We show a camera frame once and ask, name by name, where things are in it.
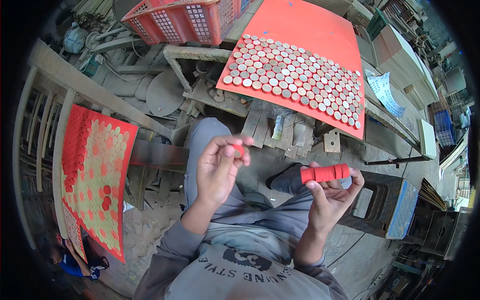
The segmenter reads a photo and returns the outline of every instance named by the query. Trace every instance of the wooden stick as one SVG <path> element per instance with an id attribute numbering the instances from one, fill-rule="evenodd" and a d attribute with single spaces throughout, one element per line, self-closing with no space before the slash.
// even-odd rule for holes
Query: wooden stick
<path id="1" fill-rule="evenodd" d="M 49 148 L 52 147 L 52 141 L 55 137 L 55 133 L 57 132 L 58 115 L 60 114 L 62 107 L 63 107 L 63 105 L 61 105 L 61 104 L 57 105 L 57 112 L 55 113 L 55 118 L 53 119 L 53 124 L 52 124 L 52 134 L 50 135 L 50 140 L 48 141 L 48 147 Z"/>
<path id="2" fill-rule="evenodd" d="M 43 138 L 45 136 L 45 126 L 47 125 L 48 112 L 53 100 L 53 92 L 48 93 L 45 106 L 43 107 L 42 121 L 40 122 L 40 130 L 38 131 L 38 141 L 36 143 L 36 189 L 42 192 L 42 149 Z"/>
<path id="3" fill-rule="evenodd" d="M 57 222 L 59 225 L 60 235 L 64 239 L 68 239 L 67 226 L 65 225 L 65 217 L 63 216 L 63 204 L 61 199 L 61 174 L 63 172 L 61 166 L 61 158 L 63 154 L 63 141 L 65 139 L 65 131 L 67 130 L 67 122 L 72 110 L 73 100 L 76 97 L 74 90 L 69 89 L 63 107 L 60 112 L 59 123 L 57 125 L 57 132 L 55 134 L 55 145 L 53 146 L 53 161 L 52 161 L 52 186 L 53 186 L 53 201 L 55 203 L 55 214 L 57 215 Z"/>
<path id="4" fill-rule="evenodd" d="M 38 116 L 38 110 L 40 109 L 40 106 L 42 105 L 44 95 L 40 93 L 40 100 L 38 101 L 38 104 L 36 105 L 35 112 L 33 114 L 32 118 L 32 127 L 30 128 L 30 138 L 28 139 L 28 155 L 30 155 L 30 152 L 32 152 L 32 142 L 33 142 L 33 135 L 35 134 L 35 127 L 36 127 L 36 118 Z"/>
<path id="5" fill-rule="evenodd" d="M 38 105 L 39 100 L 40 100 L 40 95 L 41 95 L 41 94 L 37 94 L 37 95 L 36 95 L 35 102 L 33 103 L 32 113 L 30 114 L 30 121 L 28 122 L 27 142 L 30 141 L 30 130 L 31 130 L 31 128 L 32 128 L 33 113 L 34 113 L 34 111 L 35 111 L 35 109 L 36 109 L 36 106 Z"/>
<path id="6" fill-rule="evenodd" d="M 107 107 L 125 116 L 141 126 L 168 138 L 173 137 L 170 128 L 163 126 L 154 119 L 126 103 L 107 89 L 99 86 L 93 80 L 82 74 L 74 66 L 62 59 L 55 51 L 40 39 L 35 44 L 29 57 L 29 62 L 37 66 L 43 75 L 67 89 L 74 89 L 85 100 Z"/>
<path id="7" fill-rule="evenodd" d="M 50 132 L 50 125 L 52 124 L 52 118 L 55 113 L 55 110 L 57 109 L 57 101 L 56 99 L 53 99 L 53 103 L 51 105 L 52 109 L 50 110 L 50 113 L 48 115 L 48 121 L 47 121 L 47 127 L 46 127 L 46 134 L 43 137 L 43 143 L 42 143 L 42 158 L 45 158 L 45 150 L 47 149 L 47 141 L 48 141 L 48 133 Z"/>
<path id="8" fill-rule="evenodd" d="M 38 72 L 37 67 L 32 67 L 28 73 L 25 85 L 20 96 L 20 101 L 17 108 L 17 116 L 15 118 L 15 125 L 13 128 L 13 149 L 12 149 L 12 174 L 13 174 L 13 188 L 15 190 L 15 199 L 18 208 L 18 214 L 20 215 L 20 221 L 24 229 L 25 235 L 28 240 L 30 248 L 36 249 L 35 240 L 33 238 L 30 227 L 28 226 L 27 217 L 25 215 L 24 198 L 22 195 L 22 182 L 20 180 L 20 140 L 22 136 L 22 125 L 24 121 L 25 108 L 27 106 L 28 97 L 32 90 L 33 81 Z"/>

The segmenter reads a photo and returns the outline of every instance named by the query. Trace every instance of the person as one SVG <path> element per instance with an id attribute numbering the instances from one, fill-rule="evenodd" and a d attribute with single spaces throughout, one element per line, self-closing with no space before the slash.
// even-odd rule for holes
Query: person
<path id="1" fill-rule="evenodd" d="M 364 184 L 360 171 L 303 185 L 307 167 L 293 164 L 266 183 L 293 197 L 257 211 L 235 184 L 250 154 L 234 158 L 232 147 L 252 143 L 215 118 L 197 123 L 184 182 L 188 209 L 160 239 L 133 299 L 347 299 L 325 267 L 323 247 Z"/>
<path id="2" fill-rule="evenodd" d="M 90 280 L 97 280 L 100 277 L 100 270 L 109 267 L 105 256 L 96 258 L 91 255 L 89 244 L 84 239 L 84 249 L 88 264 L 77 254 L 70 239 L 61 239 L 62 244 L 46 245 L 44 252 L 50 262 L 58 264 L 65 272 L 73 276 L 85 276 Z"/>

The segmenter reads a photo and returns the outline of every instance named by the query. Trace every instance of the plastic crate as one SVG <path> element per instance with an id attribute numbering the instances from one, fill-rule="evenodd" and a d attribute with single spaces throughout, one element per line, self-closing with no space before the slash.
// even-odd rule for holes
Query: plastic crate
<path id="1" fill-rule="evenodd" d="M 456 134 L 452 126 L 452 120 L 448 110 L 442 110 L 433 115 L 435 121 L 435 136 L 440 146 L 450 146 L 456 144 Z"/>
<path id="2" fill-rule="evenodd" d="M 123 18 L 145 43 L 219 45 L 249 0 L 143 0 Z"/>
<path id="3" fill-rule="evenodd" d="M 385 19 L 384 14 L 379 11 L 378 8 L 376 8 L 375 14 L 366 28 L 368 34 L 370 35 L 370 40 L 373 41 L 387 24 L 388 21 Z"/>

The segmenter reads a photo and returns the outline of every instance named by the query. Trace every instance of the red plastic crate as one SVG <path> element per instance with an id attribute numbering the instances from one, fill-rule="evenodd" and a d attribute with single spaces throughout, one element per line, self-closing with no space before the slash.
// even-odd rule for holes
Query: red plastic crate
<path id="1" fill-rule="evenodd" d="M 219 45 L 249 0 L 143 0 L 123 18 L 145 43 Z"/>

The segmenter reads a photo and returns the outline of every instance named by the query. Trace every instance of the knee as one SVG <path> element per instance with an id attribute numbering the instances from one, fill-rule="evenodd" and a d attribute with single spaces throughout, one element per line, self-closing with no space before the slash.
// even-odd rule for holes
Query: knee
<path id="1" fill-rule="evenodd" d="M 217 118 L 205 118 L 195 125 L 193 132 L 215 132 L 215 135 L 231 134 L 227 126 Z"/>

